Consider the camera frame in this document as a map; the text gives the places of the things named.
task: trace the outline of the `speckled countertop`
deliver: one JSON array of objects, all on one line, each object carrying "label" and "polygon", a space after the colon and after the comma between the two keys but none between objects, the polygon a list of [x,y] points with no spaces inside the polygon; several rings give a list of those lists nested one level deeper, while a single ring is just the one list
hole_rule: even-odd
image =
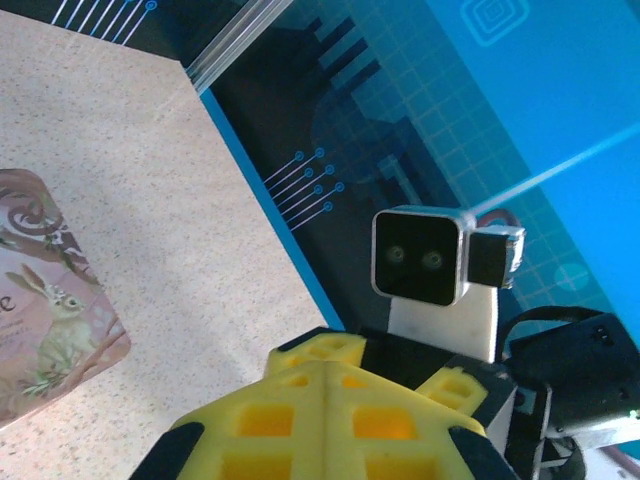
[{"label": "speckled countertop", "polygon": [[0,432],[0,479],[125,479],[323,323],[177,62],[0,12],[0,168],[51,190],[133,347]]}]

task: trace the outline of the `grid pattern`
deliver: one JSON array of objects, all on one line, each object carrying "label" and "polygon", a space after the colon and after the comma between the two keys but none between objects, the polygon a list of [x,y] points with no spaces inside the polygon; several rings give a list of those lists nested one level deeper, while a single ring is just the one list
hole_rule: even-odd
[{"label": "grid pattern", "polygon": [[[298,0],[293,5],[287,15],[300,15],[300,28],[312,19],[321,19],[323,26],[316,31],[319,40],[347,17],[355,23],[355,28],[320,58],[325,67],[356,41],[366,41],[365,52],[331,79],[334,87],[340,88],[373,60],[381,67],[352,93],[353,103],[345,102],[348,107],[332,118],[336,131],[354,139],[351,150],[343,152],[343,170],[353,176],[349,180],[357,181],[376,169],[385,176],[397,175],[401,168],[397,160],[392,168],[388,162],[359,165],[349,163],[349,159],[363,158],[363,149],[388,139],[389,132],[382,128],[382,122],[397,126],[403,118],[415,127],[463,207],[472,207],[531,175],[426,2]],[[385,152],[396,159],[401,154]],[[419,173],[422,179],[429,175]],[[407,185],[406,178],[414,177],[407,174],[403,178],[402,190],[405,196],[411,196],[406,191],[411,193],[418,188]],[[581,304],[611,310],[540,188],[504,207],[513,211],[528,231],[525,262],[514,288],[523,308]],[[542,327],[525,324],[522,328],[539,331]]]}]

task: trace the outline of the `wire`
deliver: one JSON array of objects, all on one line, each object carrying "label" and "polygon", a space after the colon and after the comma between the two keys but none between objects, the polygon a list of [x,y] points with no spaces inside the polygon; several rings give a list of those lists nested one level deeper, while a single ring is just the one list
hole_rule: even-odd
[{"label": "wire", "polygon": [[624,468],[627,473],[637,479],[640,479],[640,466],[638,466],[636,462],[629,458],[627,454],[620,450],[617,446],[610,445],[608,447],[601,447],[600,451],[611,460],[613,460],[616,464],[618,464],[621,468]]},{"label": "wire", "polygon": [[523,312],[517,317],[509,320],[498,331],[498,338],[496,340],[496,358],[502,358],[507,338],[514,327],[519,323],[529,320],[575,323],[597,315],[602,315],[603,313],[604,312],[599,310],[592,310],[591,308],[584,307],[538,307],[527,310],[526,312]]},{"label": "wire", "polygon": [[518,217],[516,217],[506,208],[496,208],[495,210],[491,210],[490,212],[485,213],[480,218],[478,218],[477,225],[478,227],[486,227],[496,220],[502,220],[504,223],[511,227],[522,226],[520,220],[518,220]]}]

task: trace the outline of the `square hole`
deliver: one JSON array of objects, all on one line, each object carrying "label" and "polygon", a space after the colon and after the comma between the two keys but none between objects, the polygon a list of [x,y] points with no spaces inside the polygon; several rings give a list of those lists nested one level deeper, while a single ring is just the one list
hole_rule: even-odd
[{"label": "square hole", "polygon": [[394,407],[359,407],[353,414],[353,433],[356,438],[418,438],[418,432],[409,413]]},{"label": "square hole", "polygon": [[294,355],[287,360],[290,367],[297,367],[301,363],[308,362],[310,359],[302,355]]},{"label": "square hole", "polygon": [[291,457],[225,455],[220,480],[290,480]]},{"label": "square hole", "polygon": [[323,347],[330,348],[331,350],[340,350],[347,344],[347,341],[342,338],[327,337],[320,342]]},{"label": "square hole", "polygon": [[287,378],[284,382],[287,387],[306,387],[309,385],[309,377],[306,375],[296,375],[291,378]]},{"label": "square hole", "polygon": [[442,390],[463,398],[469,398],[473,393],[467,385],[457,380],[449,380],[445,382],[444,385],[442,385]]},{"label": "square hole", "polygon": [[367,388],[366,383],[350,376],[346,376],[342,379],[342,386],[344,388]]},{"label": "square hole", "polygon": [[310,347],[309,350],[307,350],[307,352],[309,353],[309,355],[313,355],[314,357],[319,358],[321,360],[331,355],[331,352],[320,347]]},{"label": "square hole", "polygon": [[241,437],[288,437],[293,430],[294,409],[288,405],[250,405],[240,417]]},{"label": "square hole", "polygon": [[452,410],[457,410],[462,406],[463,403],[463,399],[460,398],[459,396],[454,396],[454,395],[447,395],[446,393],[442,393],[442,392],[431,392],[428,397],[433,400],[434,402],[439,403],[440,405],[443,405],[445,407],[451,408]]},{"label": "square hole", "polygon": [[433,458],[415,459],[370,456],[366,460],[367,480],[442,480]]}]

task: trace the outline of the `rabbit illustration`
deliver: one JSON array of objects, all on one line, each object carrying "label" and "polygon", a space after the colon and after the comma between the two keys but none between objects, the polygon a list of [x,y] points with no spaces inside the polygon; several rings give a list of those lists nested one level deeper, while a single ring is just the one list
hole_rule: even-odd
[{"label": "rabbit illustration", "polygon": [[38,349],[38,369],[62,372],[69,368],[69,360],[75,355],[95,351],[91,326],[80,317],[86,305],[60,287],[45,282],[27,265],[21,267],[22,275],[7,272],[7,277],[20,287],[42,295],[53,320]]}]

